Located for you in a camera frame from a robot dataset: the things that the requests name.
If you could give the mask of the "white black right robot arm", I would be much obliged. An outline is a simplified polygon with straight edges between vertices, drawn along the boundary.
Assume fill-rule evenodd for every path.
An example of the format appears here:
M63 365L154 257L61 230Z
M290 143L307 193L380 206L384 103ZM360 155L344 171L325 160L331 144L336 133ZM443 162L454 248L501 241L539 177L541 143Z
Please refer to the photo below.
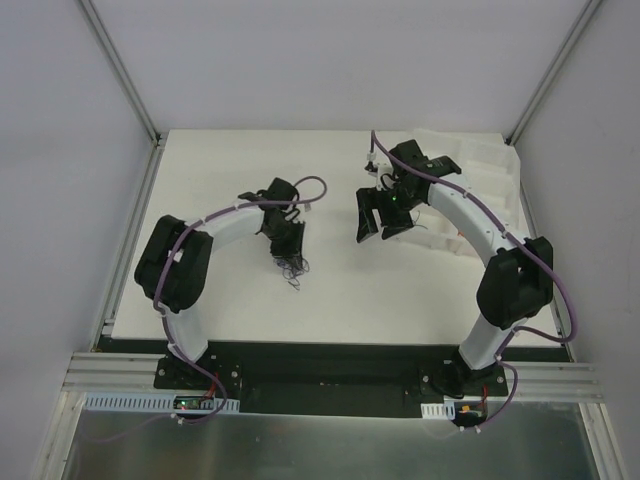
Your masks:
M553 263L548 240L511 234L506 225L471 191L461 167L450 157L430 158L415 140L376 159L381 146L372 143L365 169L373 187L356 192L356 240L375 234L389 239L414 226L411 213L427 205L442 214L470 244L485 267L476 292L479 317L440 374L461 394L473 394L497 363L499 351L514 329L550 303L553 282L546 268Z

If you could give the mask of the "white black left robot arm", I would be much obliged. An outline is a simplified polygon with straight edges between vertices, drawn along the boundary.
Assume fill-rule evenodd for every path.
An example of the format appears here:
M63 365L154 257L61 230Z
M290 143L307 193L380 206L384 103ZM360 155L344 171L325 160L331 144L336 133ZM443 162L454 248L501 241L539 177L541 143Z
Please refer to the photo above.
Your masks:
M294 287L308 270L302 256L304 222L295 184L281 178L239 202L189 225L171 215L156 223L134 271L134 281L161 315L169 351L180 359L176 375L188 388L204 387L210 363L201 358L207 348L204 321L196 303L204 291L211 256L247 236L262 234L270 254Z

